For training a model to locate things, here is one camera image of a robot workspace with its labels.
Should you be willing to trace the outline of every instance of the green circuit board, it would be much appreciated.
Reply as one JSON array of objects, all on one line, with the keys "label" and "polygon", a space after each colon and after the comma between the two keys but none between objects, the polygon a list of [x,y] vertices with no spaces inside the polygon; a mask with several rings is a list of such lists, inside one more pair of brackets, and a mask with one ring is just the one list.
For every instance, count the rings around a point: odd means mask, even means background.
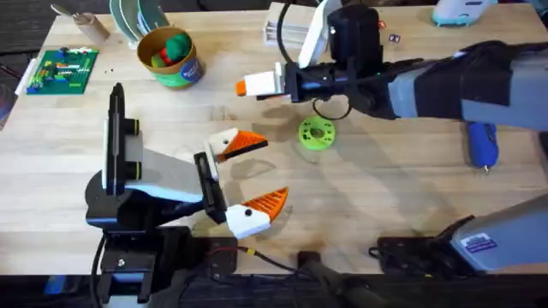
[{"label": "green circuit board", "polygon": [[27,94],[82,94],[98,53],[86,47],[46,51]]}]

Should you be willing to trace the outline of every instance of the green toy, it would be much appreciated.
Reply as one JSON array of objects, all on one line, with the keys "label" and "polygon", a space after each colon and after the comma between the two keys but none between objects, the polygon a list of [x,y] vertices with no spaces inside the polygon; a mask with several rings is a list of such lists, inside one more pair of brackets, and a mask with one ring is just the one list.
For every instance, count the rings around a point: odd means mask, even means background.
[{"label": "green toy", "polygon": [[98,50],[62,47],[47,50],[27,88],[28,95],[82,94]]},{"label": "green toy", "polygon": [[309,116],[299,125],[299,140],[312,151],[323,151],[335,141],[335,126],[321,116]]},{"label": "green toy", "polygon": [[165,42],[165,51],[173,62],[179,62],[190,52],[190,38],[186,33],[176,34]]}]

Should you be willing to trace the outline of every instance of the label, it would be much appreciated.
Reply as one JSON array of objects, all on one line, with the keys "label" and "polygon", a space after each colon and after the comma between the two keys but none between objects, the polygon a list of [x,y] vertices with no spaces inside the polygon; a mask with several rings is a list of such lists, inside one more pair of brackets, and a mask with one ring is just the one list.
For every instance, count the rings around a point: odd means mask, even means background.
[{"label": "label", "polygon": [[179,74],[152,74],[164,86],[177,87],[185,86],[189,83],[187,80],[184,80]]},{"label": "label", "polygon": [[497,247],[497,243],[485,233],[468,236],[466,239],[461,240],[461,245],[470,253],[482,252]]},{"label": "label", "polygon": [[196,82],[202,76],[202,66],[198,59],[194,58],[184,63],[179,72],[181,77],[188,82]]}]

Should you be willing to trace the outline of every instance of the blue handheld device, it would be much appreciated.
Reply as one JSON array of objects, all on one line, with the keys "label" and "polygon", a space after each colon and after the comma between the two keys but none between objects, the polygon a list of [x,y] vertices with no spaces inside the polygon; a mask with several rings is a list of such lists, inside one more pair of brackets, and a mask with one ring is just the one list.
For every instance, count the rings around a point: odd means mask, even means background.
[{"label": "blue handheld device", "polygon": [[497,127],[478,122],[466,125],[470,161],[474,167],[489,172],[498,160]]}]

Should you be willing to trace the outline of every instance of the green 3d printed part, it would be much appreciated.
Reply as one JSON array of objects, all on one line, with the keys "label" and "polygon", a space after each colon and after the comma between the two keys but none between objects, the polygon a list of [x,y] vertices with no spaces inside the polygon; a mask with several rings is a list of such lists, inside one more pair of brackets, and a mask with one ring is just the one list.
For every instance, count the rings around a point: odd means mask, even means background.
[{"label": "green 3d printed part", "polygon": [[299,139],[308,150],[325,150],[335,140],[335,126],[321,116],[309,116],[299,125]]}]

